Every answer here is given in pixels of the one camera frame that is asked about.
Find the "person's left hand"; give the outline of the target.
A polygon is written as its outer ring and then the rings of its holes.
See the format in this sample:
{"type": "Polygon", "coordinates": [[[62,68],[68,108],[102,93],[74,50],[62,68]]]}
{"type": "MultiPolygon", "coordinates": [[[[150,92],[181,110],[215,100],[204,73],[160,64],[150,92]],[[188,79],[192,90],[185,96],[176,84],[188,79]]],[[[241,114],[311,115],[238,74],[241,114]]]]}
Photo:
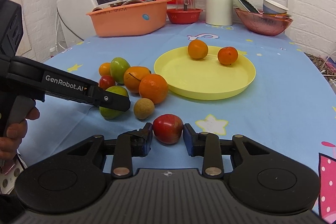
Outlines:
{"type": "Polygon", "coordinates": [[[35,107],[26,116],[21,123],[9,125],[6,136],[0,140],[0,158],[1,160],[12,160],[17,154],[22,139],[26,136],[28,125],[27,120],[36,120],[40,117],[39,110],[35,107]]]}

